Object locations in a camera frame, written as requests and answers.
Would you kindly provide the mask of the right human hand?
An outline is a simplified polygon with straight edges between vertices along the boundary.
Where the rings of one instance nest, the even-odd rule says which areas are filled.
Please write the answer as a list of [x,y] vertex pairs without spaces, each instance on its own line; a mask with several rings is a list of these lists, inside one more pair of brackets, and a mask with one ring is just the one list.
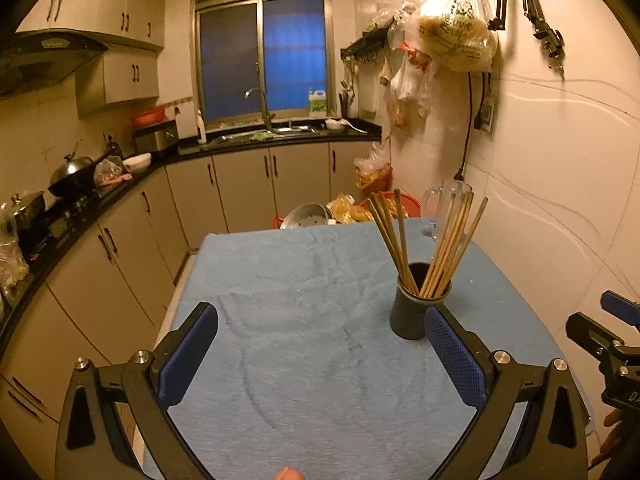
[[610,458],[615,449],[620,445],[620,441],[622,440],[620,436],[622,434],[622,418],[623,411],[616,408],[603,419],[603,426],[608,428],[610,432],[601,444],[599,453],[591,460],[591,468],[598,466]]

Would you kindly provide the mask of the left human hand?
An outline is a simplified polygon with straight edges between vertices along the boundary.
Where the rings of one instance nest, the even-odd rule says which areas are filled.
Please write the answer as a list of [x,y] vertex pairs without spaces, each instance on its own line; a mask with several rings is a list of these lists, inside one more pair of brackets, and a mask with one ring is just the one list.
[[305,480],[305,476],[295,468],[284,467],[277,473],[276,480]]

